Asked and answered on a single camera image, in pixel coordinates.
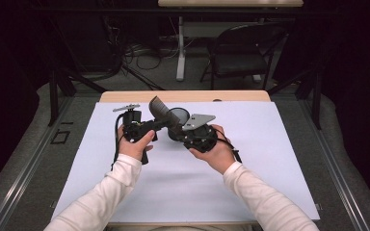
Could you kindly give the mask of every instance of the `white paper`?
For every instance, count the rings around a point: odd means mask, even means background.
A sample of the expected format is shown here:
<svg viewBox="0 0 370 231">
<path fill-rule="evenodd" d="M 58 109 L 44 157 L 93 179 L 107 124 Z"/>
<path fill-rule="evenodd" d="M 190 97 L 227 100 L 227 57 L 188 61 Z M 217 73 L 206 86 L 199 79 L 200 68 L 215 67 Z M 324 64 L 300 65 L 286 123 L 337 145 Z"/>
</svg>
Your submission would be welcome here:
<svg viewBox="0 0 370 231">
<path fill-rule="evenodd" d="M 110 170 L 115 154 L 115 123 L 123 112 L 113 109 L 130 103 L 97 103 L 76 154 L 53 218 L 73 200 L 97 184 Z M 141 103 L 142 121 L 153 119 L 148 104 Z M 319 215 L 297 162 L 290 140 L 273 102 L 166 103 L 190 114 L 213 115 L 238 149 L 243 164 L 255 171 L 314 220 Z M 134 189 L 118 206 L 110 222 L 199 223 L 251 222 L 254 215 L 233 192 L 220 173 L 196 159 L 181 142 L 172 141 L 167 129 L 147 153 Z"/>
</svg>

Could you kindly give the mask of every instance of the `chair backrest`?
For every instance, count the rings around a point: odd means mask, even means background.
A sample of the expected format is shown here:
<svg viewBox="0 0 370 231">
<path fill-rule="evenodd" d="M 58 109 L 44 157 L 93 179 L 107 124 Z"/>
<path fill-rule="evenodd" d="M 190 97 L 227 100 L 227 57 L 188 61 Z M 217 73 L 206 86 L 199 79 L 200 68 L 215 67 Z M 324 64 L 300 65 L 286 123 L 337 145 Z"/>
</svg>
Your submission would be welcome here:
<svg viewBox="0 0 370 231">
<path fill-rule="evenodd" d="M 279 41 L 287 30 L 277 24 L 241 25 L 222 32 L 216 39 L 216 47 L 221 45 L 248 45 Z"/>
</svg>

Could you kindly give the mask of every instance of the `white long sleeve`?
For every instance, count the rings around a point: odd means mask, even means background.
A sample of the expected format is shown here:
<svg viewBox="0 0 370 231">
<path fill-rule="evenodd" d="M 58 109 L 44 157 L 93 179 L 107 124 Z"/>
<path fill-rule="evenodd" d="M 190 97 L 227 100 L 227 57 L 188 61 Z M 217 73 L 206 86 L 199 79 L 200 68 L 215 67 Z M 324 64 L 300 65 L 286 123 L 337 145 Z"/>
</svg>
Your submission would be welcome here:
<svg viewBox="0 0 370 231">
<path fill-rule="evenodd" d="M 140 161 L 119 154 L 113 171 L 65 208 L 44 230 L 103 230 L 117 205 L 134 189 L 141 167 Z"/>
<path fill-rule="evenodd" d="M 264 230 L 318 230 L 302 209 L 242 164 L 233 163 L 226 170 L 224 181 L 245 201 Z"/>
</svg>

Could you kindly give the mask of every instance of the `wooden desk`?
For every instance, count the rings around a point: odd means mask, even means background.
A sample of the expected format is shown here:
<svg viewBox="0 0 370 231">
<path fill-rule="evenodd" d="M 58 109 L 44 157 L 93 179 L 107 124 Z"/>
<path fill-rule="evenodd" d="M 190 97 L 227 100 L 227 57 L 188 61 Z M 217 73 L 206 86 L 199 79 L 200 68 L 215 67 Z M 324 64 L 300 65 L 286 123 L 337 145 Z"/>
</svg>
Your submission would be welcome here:
<svg viewBox="0 0 370 231">
<path fill-rule="evenodd" d="M 152 119 L 148 102 L 155 96 L 167 107 L 190 114 L 214 115 L 240 150 L 244 165 L 318 220 L 314 201 L 304 180 L 276 105 L 264 90 L 108 91 L 96 104 L 77 151 L 53 218 L 70 202 L 91 189 L 110 170 L 115 153 L 113 109 L 139 103 L 142 120 Z M 181 142 L 163 129 L 148 153 L 135 190 L 118 206 L 109 226 L 198 225 L 255 223 L 254 215 L 231 191 L 223 178 L 192 156 Z"/>
<path fill-rule="evenodd" d="M 303 0 L 158 0 L 158 6 L 166 8 L 299 8 L 302 5 Z M 204 33 L 202 33 L 202 35 L 205 35 L 205 31 L 209 29 L 208 27 L 204 26 L 202 27 L 202 30 L 200 28 L 197 28 L 197 31 L 203 31 Z M 177 81 L 183 81 L 185 77 L 184 36 L 186 35 L 184 34 L 184 28 L 185 25 L 183 17 L 180 16 L 178 22 L 179 55 L 178 68 L 176 70 Z M 215 29 L 215 34 L 219 34 L 225 29 L 226 27 L 219 26 Z"/>
</svg>

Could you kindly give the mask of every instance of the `person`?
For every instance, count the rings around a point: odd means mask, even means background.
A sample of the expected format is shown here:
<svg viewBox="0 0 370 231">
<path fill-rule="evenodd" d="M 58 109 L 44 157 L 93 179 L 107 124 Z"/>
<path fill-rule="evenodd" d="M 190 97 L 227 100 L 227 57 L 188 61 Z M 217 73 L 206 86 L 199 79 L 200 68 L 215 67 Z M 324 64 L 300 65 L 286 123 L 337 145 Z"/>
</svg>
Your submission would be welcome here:
<svg viewBox="0 0 370 231">
<path fill-rule="evenodd" d="M 218 138 L 225 139 L 223 127 L 219 125 L 212 125 L 212 127 L 217 130 Z M 118 135 L 120 139 L 122 125 L 118 129 Z M 141 172 L 143 150 L 152 149 L 149 143 L 154 136 L 155 132 L 149 131 L 135 143 L 120 139 L 119 157 L 113 165 L 113 170 L 108 172 L 92 190 L 72 202 L 53 218 L 45 230 L 103 230 L 119 203 L 133 191 Z M 200 153 L 193 148 L 189 151 L 223 175 L 225 185 L 248 205 L 264 230 L 318 230 L 315 223 L 294 202 L 266 184 L 256 173 L 236 162 L 226 143 L 218 141 L 212 150 L 206 153 Z M 238 229 L 232 225 L 224 225 L 223 229 L 196 227 L 194 230 L 201 229 L 248 230 L 246 227 Z M 186 227 L 186 230 L 192 230 L 192 227 Z"/>
</svg>

